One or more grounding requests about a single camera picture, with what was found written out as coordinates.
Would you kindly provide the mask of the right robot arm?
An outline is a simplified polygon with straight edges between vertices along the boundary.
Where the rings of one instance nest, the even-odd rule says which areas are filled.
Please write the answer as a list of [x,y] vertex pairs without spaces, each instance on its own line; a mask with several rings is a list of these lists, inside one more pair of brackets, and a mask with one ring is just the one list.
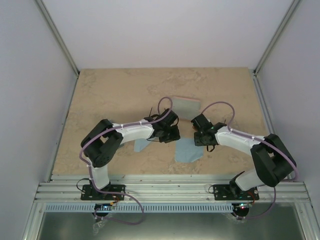
[[275,187],[297,170],[295,160],[276,134],[250,135],[234,130],[225,123],[212,124],[203,114],[196,116],[191,123],[197,147],[214,148],[220,145],[252,157],[254,168],[236,175],[225,188],[235,200],[242,199],[248,191],[259,186]]

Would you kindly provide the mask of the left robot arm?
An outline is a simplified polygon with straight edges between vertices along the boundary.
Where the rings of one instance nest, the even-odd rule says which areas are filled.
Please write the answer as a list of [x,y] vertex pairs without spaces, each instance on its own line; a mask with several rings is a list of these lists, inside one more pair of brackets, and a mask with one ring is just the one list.
[[82,140],[79,158],[87,164],[92,194],[99,200],[110,193],[108,164],[120,145],[136,140],[158,139],[170,143],[180,139],[178,115],[167,108],[162,114],[154,114],[136,122],[125,124],[101,120]]

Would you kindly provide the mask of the light blue cleaning cloth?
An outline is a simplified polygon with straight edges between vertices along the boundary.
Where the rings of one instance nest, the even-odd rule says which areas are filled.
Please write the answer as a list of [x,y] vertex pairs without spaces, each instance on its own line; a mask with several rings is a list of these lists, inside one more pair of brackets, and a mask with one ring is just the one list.
[[174,160],[178,163],[193,163],[204,155],[204,148],[196,146],[193,138],[181,138],[175,144]]

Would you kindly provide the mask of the pink glasses case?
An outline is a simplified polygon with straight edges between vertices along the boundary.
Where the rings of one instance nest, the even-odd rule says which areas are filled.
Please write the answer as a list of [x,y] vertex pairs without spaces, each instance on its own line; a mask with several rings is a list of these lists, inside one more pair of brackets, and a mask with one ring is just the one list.
[[200,114],[201,101],[199,99],[173,96],[172,103],[172,110],[181,120],[191,121]]

